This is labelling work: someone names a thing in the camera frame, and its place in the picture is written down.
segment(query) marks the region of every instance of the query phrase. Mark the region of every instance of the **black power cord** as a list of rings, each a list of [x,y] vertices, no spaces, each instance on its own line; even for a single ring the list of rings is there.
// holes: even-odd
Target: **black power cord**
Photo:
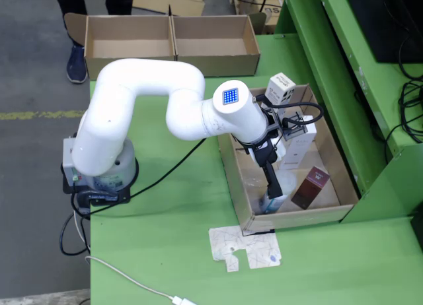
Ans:
[[[269,3],[266,3],[266,0],[263,0],[263,3],[255,3],[255,2],[247,1],[247,0],[238,0],[238,1],[240,1],[242,3],[249,3],[251,5],[259,5],[259,6],[261,6],[260,12],[261,12],[261,10],[263,10],[263,7],[264,6],[271,6],[271,7],[282,8],[280,5],[271,5]]]
[[[321,119],[323,117],[323,115],[325,114],[323,107],[314,103],[314,102],[294,102],[292,104],[273,105],[264,94],[256,96],[256,101],[264,102],[266,104],[266,106],[268,106],[270,108],[281,109],[281,108],[290,108],[290,107],[298,107],[298,106],[310,106],[310,107],[317,108],[320,111],[317,117],[313,118],[312,120],[307,120],[307,121],[297,121],[297,120],[292,120],[292,119],[289,119],[289,118],[284,118],[284,119],[282,119],[282,125],[284,127],[288,126],[288,122],[292,123],[294,125],[309,125],[309,124],[315,123],[317,120]]]
[[[388,12],[388,15],[392,18],[393,22],[397,26],[399,26],[401,29],[403,29],[405,32],[407,32],[407,34],[408,34],[408,36],[401,43],[399,50],[398,50],[398,65],[399,65],[399,68],[400,68],[401,72],[403,73],[403,75],[406,78],[410,79],[408,82],[404,83],[403,88],[401,90],[400,98],[398,99],[399,112],[400,112],[400,124],[398,124],[394,128],[392,128],[392,130],[389,132],[389,134],[388,134],[388,136],[385,140],[384,155],[385,155],[385,161],[388,164],[388,157],[387,157],[388,140],[391,137],[391,135],[393,134],[394,130],[396,130],[396,128],[401,127],[403,129],[403,131],[405,131],[415,142],[422,143],[422,140],[420,138],[423,137],[423,130],[417,130],[415,128],[412,128],[411,126],[409,126],[409,123],[423,117],[423,114],[421,114],[417,117],[414,117],[411,120],[407,120],[405,111],[406,111],[407,108],[411,108],[411,107],[417,106],[419,104],[423,104],[423,90],[422,90],[422,88],[423,88],[423,75],[413,76],[413,75],[410,75],[405,70],[404,65],[401,61],[401,56],[402,56],[401,54],[402,54],[402,50],[403,50],[404,45],[407,43],[407,41],[410,40],[410,35],[409,35],[410,30],[405,26],[405,24],[403,24],[400,20],[395,18],[395,16],[392,14],[392,12],[389,10],[389,8],[387,6],[386,0],[383,0],[383,4],[385,6],[386,11]],[[419,90],[419,93],[417,94],[417,96],[414,96],[410,100],[406,100],[407,95],[411,94],[415,90]]]
[[[265,4],[266,4],[266,0],[263,0],[262,6],[260,7],[260,10],[259,10],[260,13],[263,11]]]
[[[399,47],[399,51],[398,51],[398,64],[399,64],[399,68],[401,69],[401,72],[403,72],[404,76],[411,79],[412,81],[423,81],[423,75],[420,76],[412,76],[410,74],[407,73],[407,71],[405,70],[403,63],[401,61],[401,52],[403,50],[403,46],[404,44],[406,44],[406,42],[410,39],[410,36],[407,36],[404,41],[401,43],[400,47]]]
[[[152,187],[154,187],[154,186],[156,186],[158,183],[160,183],[160,182],[162,182],[167,176],[169,176],[173,171],[175,171],[183,162],[185,162],[185,160],[187,159],[187,158],[189,158],[190,157],[190,155],[192,154],[192,153],[194,153],[194,151],[196,150],[196,149],[198,149],[198,147],[200,147],[200,145],[202,145],[203,144],[203,142],[206,140],[206,138],[205,139],[202,139],[199,143],[197,143],[196,145],[195,145],[195,147],[194,148],[192,148],[191,149],[191,151],[190,152],[188,152],[187,154],[186,154],[186,156],[184,156],[183,158],[182,158],[182,160],[180,160],[175,166],[173,166],[165,175],[163,175],[161,178],[159,178],[156,182],[154,182],[154,183],[152,183],[151,185],[149,185],[149,186],[147,186],[147,187],[145,187],[145,188],[143,188],[141,191],[138,191],[137,193],[135,193],[135,194],[133,194],[133,195],[131,195],[131,199],[132,198],[134,198],[135,196],[138,196],[139,194],[141,194],[141,193],[143,193],[144,191],[147,191],[147,190],[149,190],[150,188],[152,188]],[[113,203],[113,204],[111,204],[111,205],[109,205],[109,206],[106,206],[106,207],[103,207],[103,208],[101,208],[101,209],[97,209],[96,211],[91,211],[90,213],[88,213],[88,214],[81,214],[80,212],[79,212],[79,210],[76,208],[76,206],[75,206],[75,202],[74,202],[74,200],[75,200],[75,194],[72,194],[73,196],[71,196],[71,205],[72,205],[72,208],[74,209],[74,211],[79,215],[79,216],[81,216],[81,220],[80,220],[80,223],[81,223],[81,230],[82,230],[82,235],[83,235],[83,238],[84,238],[84,242],[85,242],[85,249],[84,249],[84,252],[85,251],[89,251],[89,248],[88,248],[88,242],[87,242],[87,236],[86,236],[86,234],[85,234],[85,229],[84,229],[84,224],[83,224],[83,221],[84,221],[84,219],[88,219],[91,215],[93,215],[93,214],[97,214],[97,213],[99,213],[99,212],[101,212],[101,211],[105,211],[105,210],[107,210],[107,209],[110,209],[110,208],[112,208],[112,207],[115,207],[115,206],[117,206],[117,205],[119,205],[119,204],[121,204],[122,202],[123,202],[123,200],[121,200],[121,201],[116,201],[115,203]]]
[[[91,300],[91,298],[86,298],[86,299],[84,299],[82,302],[80,302],[80,303],[79,303],[79,305],[82,305],[82,304],[84,304],[85,302],[88,302],[89,300]]]
[[[61,232],[60,232],[60,239],[59,239],[60,252],[64,255],[69,256],[69,257],[73,257],[75,255],[80,255],[80,254],[83,254],[84,252],[88,251],[88,247],[85,247],[85,249],[78,251],[78,252],[66,252],[63,248],[63,235],[65,234],[67,224],[69,224],[69,221],[72,219],[72,217],[73,217],[73,213],[71,213],[69,215],[69,217],[66,219],[65,223],[63,224],[63,227],[61,228]]]

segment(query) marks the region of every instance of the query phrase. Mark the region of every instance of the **green metal frame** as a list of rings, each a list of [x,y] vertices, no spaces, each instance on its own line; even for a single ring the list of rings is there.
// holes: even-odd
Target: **green metal frame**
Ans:
[[[375,60],[358,24],[348,0],[321,0],[328,17],[334,26],[344,52],[362,86],[367,101],[385,137],[399,124],[398,98],[401,87],[407,78],[403,76],[398,64],[379,63]],[[423,74],[423,64],[405,64],[412,75]],[[423,113],[421,106],[407,109],[407,117],[412,119]],[[413,123],[423,125],[423,119]],[[395,130],[389,139],[389,148],[397,154],[414,141],[402,130]]]
[[[320,0],[286,0],[278,32],[294,26],[316,78],[323,102],[361,194],[385,167],[383,145],[354,97],[354,84],[338,50]]]
[[[413,143],[401,130],[395,131],[390,144],[394,158],[388,165],[385,164],[384,146],[373,138],[364,111],[354,98],[354,85],[325,9],[335,32],[345,32],[338,35],[343,50],[385,136],[397,124],[399,117],[398,110],[388,108],[388,105],[397,104],[399,87],[406,79],[396,65],[374,62],[367,44],[356,43],[364,36],[355,29],[355,19],[348,24],[344,22],[353,15],[345,1],[285,0],[276,37],[298,34],[322,95],[321,103],[328,111],[329,122],[333,124],[334,133],[362,194],[359,203],[343,221],[407,216],[423,200],[423,183],[420,182],[423,175],[423,145]],[[342,19],[338,19],[339,14],[342,14]],[[347,39],[350,28],[355,32],[353,40]],[[364,70],[368,72],[364,73],[360,67],[365,67]],[[419,73],[422,67],[412,65],[407,68]],[[389,99],[387,87],[390,87]],[[412,111],[410,117],[418,112],[422,112],[420,106]]]

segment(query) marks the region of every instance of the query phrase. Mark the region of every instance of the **black pants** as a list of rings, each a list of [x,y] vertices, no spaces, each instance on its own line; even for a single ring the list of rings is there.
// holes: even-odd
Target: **black pants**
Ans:
[[[63,16],[66,13],[87,15],[84,0],[58,0],[58,2]],[[132,11],[132,0],[106,0],[106,8],[110,15],[130,15]]]

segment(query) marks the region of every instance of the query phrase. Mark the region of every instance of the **paper sheet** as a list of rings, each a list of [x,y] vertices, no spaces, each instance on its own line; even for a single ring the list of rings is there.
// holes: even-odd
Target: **paper sheet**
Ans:
[[[281,254],[275,234],[243,236],[240,226],[209,229],[213,260],[226,262],[228,272],[239,270],[238,258],[232,253],[245,249],[250,269],[276,267],[280,265]]]

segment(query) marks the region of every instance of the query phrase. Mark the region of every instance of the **green table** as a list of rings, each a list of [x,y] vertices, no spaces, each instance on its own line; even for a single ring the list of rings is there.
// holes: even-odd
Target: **green table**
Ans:
[[[262,57],[250,87],[266,86],[285,72],[319,88],[298,36],[259,36]],[[208,79],[206,96],[225,79]],[[91,92],[95,82],[91,83]],[[135,104],[129,136],[139,160],[135,192],[154,182],[193,146],[165,124],[166,98]],[[165,181],[91,219],[92,255],[149,287],[197,304],[421,304],[423,254],[407,218],[279,230],[279,267],[226,273],[212,259],[208,229],[238,224],[216,138],[208,139]],[[94,305],[170,304],[105,266],[91,264]]]

